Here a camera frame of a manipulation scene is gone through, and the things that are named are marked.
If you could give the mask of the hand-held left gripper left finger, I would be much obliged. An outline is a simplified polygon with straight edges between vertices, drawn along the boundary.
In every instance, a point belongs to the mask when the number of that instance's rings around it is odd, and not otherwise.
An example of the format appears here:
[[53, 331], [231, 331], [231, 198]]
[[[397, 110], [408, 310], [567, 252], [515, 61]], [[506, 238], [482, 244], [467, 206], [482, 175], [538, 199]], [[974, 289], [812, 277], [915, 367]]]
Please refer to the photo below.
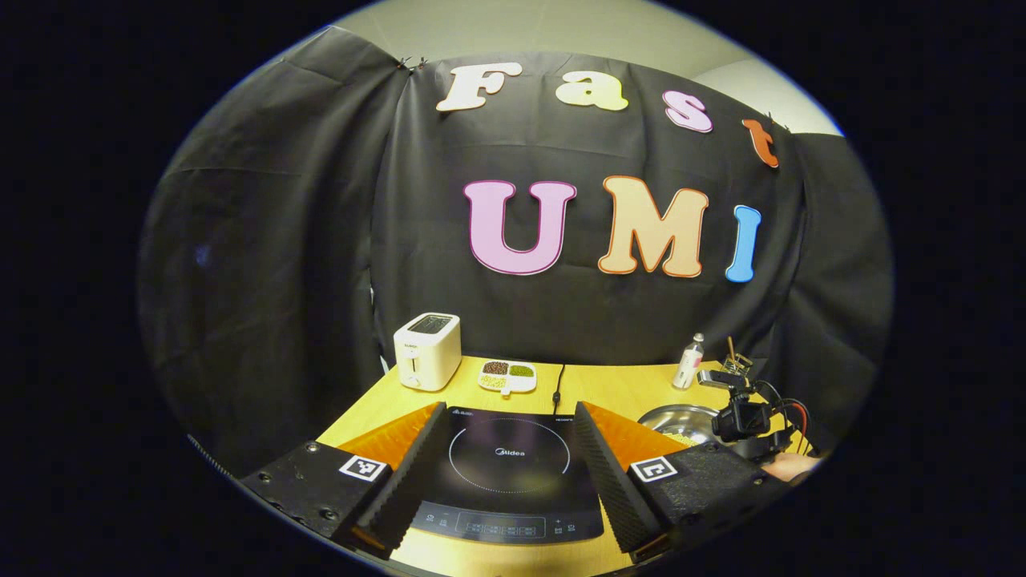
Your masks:
[[304, 443], [242, 479], [305, 528], [380, 559], [399, 548], [447, 445], [447, 406], [424, 406], [351, 441]]

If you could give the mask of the clear plastic bottle pink label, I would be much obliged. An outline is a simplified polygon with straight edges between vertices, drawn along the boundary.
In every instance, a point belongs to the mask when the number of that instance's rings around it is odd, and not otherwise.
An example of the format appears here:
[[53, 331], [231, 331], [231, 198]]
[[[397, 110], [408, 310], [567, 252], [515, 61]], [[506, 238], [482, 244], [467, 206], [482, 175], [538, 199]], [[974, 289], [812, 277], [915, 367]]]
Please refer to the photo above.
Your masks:
[[695, 379], [699, 366], [703, 361], [704, 343], [704, 334], [695, 333], [692, 343], [682, 351], [681, 359], [679, 359], [672, 380], [672, 386], [675, 389], [685, 390], [692, 386], [693, 379]]

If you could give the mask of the white toaster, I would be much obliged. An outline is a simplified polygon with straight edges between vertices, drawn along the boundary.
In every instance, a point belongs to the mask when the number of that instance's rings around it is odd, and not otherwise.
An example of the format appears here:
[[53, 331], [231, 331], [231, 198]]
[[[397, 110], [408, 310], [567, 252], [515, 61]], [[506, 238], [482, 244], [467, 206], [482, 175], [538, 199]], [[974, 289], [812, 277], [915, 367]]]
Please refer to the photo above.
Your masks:
[[394, 334], [397, 377], [401, 385], [437, 392], [462, 362], [459, 317], [440, 312], [418, 315]]

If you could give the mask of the black backdrop cloth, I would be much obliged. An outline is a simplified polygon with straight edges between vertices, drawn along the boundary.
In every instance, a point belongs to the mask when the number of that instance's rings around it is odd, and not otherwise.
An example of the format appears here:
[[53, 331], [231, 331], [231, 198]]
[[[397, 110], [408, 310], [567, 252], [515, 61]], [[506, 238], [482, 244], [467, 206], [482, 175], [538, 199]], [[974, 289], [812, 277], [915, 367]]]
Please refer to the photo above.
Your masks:
[[139, 317], [184, 428], [231, 474], [322, 430], [395, 364], [463, 350], [674, 364], [726, 340], [834, 450], [882, 366], [893, 249], [840, 134], [792, 131], [638, 63], [505, 52], [408, 69], [337, 26], [240, 81], [161, 176]]

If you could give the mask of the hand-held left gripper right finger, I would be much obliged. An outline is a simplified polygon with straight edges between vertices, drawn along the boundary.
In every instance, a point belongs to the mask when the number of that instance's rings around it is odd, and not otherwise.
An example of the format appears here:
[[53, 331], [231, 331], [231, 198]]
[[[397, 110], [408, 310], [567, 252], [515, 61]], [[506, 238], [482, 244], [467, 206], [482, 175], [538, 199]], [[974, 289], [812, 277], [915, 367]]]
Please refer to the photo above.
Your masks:
[[576, 403], [576, 441], [620, 551], [635, 563], [699, 547], [790, 486], [721, 443], [685, 446], [594, 403]]

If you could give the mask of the black induction cooktop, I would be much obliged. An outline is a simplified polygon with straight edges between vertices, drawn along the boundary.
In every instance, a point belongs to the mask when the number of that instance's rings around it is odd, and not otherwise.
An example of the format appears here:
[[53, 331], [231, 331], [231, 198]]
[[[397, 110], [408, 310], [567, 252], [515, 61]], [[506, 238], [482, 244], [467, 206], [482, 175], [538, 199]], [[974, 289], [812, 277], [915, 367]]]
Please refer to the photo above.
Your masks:
[[568, 415], [453, 408], [415, 529], [543, 545], [600, 537], [604, 521]]

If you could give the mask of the steel pot with black handles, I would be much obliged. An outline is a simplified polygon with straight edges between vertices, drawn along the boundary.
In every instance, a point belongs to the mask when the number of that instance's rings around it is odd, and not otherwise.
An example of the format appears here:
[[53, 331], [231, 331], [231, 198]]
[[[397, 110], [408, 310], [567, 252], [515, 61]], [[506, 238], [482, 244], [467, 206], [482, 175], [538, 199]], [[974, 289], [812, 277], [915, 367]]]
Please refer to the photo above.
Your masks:
[[690, 403], [660, 406], [642, 415], [637, 422], [659, 434], [681, 434], [700, 443], [721, 443], [713, 433], [716, 410]]

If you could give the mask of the white divided plate with beans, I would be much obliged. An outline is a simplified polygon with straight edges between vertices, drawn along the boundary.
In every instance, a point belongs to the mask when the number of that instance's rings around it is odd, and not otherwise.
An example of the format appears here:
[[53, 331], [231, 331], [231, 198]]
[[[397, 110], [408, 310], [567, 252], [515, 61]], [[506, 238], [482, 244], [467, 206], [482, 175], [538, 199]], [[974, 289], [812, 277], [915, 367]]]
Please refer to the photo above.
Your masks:
[[479, 370], [477, 383], [486, 390], [499, 392], [502, 397], [513, 393], [531, 392], [536, 388], [538, 372], [532, 364], [520, 361], [485, 361]]

